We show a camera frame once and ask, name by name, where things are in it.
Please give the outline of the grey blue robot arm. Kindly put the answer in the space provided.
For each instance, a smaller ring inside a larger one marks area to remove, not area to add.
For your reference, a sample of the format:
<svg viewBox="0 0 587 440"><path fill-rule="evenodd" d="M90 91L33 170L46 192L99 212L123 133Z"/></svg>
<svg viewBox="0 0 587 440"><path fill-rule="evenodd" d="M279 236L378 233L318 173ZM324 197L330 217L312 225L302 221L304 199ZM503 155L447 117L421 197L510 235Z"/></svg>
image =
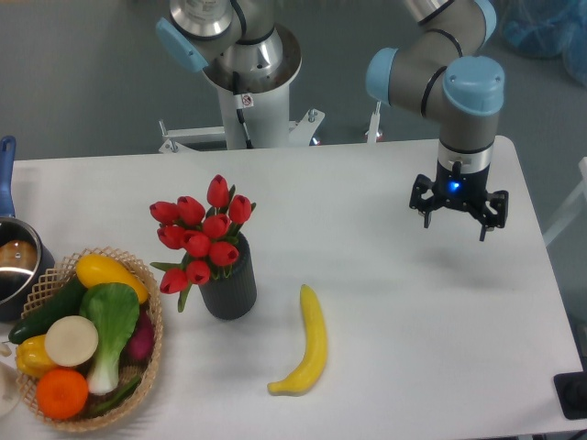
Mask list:
<svg viewBox="0 0 587 440"><path fill-rule="evenodd" d="M440 208L470 214L483 231L502 228L508 194L486 188L499 114L501 65L479 55L496 26L487 1L409 1L421 28L408 49L384 48L365 76L368 95L436 121L437 172L415 179L409 205L425 219ZM155 27L161 45L216 90L229 149L297 146L308 140L290 123L290 85L302 57L271 1L173 1Z"/></svg>

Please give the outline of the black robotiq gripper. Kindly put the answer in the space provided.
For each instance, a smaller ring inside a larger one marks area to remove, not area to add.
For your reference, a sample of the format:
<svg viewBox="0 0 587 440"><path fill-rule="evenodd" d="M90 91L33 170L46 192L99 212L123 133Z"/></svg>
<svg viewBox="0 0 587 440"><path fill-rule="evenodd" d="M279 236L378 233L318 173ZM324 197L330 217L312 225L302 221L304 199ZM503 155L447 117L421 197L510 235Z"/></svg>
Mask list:
<svg viewBox="0 0 587 440"><path fill-rule="evenodd" d="M423 217L429 228L432 214L441 207L468 212L481 224L479 240L488 232L504 228L508 216L509 192L487 192L489 168L474 173L457 173L437 164L436 180L418 174L412 187L409 207Z"/></svg>

